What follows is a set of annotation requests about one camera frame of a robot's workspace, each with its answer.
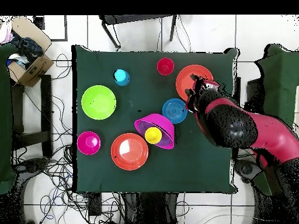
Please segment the orange plate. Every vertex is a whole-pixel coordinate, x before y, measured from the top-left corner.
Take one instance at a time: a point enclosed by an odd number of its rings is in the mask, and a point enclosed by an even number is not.
[[[190,75],[195,74],[201,76],[205,79],[213,80],[213,76],[211,72],[201,65],[189,65],[184,67],[178,77],[176,78],[176,91],[178,91],[179,96],[184,100],[187,101],[188,97],[185,93],[185,89],[192,89],[194,80],[191,79]]]
[[[121,169],[128,171],[138,169],[147,160],[147,143],[137,134],[125,133],[112,143],[111,157]]]

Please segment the magenta bowl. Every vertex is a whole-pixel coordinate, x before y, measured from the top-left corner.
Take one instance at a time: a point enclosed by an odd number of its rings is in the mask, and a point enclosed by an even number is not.
[[[78,137],[77,147],[84,155],[94,155],[100,149],[100,138],[92,131],[85,131]]]

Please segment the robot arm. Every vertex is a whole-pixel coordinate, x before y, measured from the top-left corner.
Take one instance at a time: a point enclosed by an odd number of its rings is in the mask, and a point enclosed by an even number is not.
[[[218,91],[216,82],[192,75],[186,89],[186,108],[195,114],[203,134],[217,146],[251,148],[264,157],[263,166],[275,166],[281,189],[288,198],[293,221],[299,223],[299,140],[277,118],[250,113]]]

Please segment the cyan cup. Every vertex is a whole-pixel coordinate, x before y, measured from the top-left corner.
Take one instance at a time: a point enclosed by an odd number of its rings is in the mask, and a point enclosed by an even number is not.
[[[123,69],[117,69],[113,74],[114,80],[117,85],[119,86],[125,86],[130,81],[130,75],[127,71],[124,71]]]

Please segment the green cloth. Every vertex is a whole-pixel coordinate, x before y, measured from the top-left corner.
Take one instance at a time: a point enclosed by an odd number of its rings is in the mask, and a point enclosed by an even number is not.
[[[171,150],[148,144],[146,163],[135,171],[117,167],[110,155],[112,142],[121,134],[138,133],[137,119],[151,113],[162,114],[163,104],[179,98],[175,82],[186,66],[199,64],[213,74],[214,80],[232,92],[232,62],[236,49],[226,54],[170,52],[91,52],[75,46],[77,58],[77,136],[93,131],[101,139],[100,150],[84,155],[77,150],[78,192],[151,192],[186,191],[234,193],[230,185],[231,150],[213,146],[201,133],[195,116],[175,125],[176,144]],[[168,57],[175,68],[168,76],[157,71],[157,62]],[[116,85],[113,72],[123,69],[130,74],[130,83]],[[104,85],[116,96],[116,110],[105,120],[93,120],[82,110],[81,98],[89,87]]]
[[[299,85],[299,52],[284,51],[277,44],[257,63],[265,87],[264,111],[282,119],[290,128],[294,122],[296,87]]]
[[[12,153],[12,97],[9,72],[6,61],[10,55],[18,52],[13,44],[0,45],[0,195],[6,194],[15,180],[11,166]]]

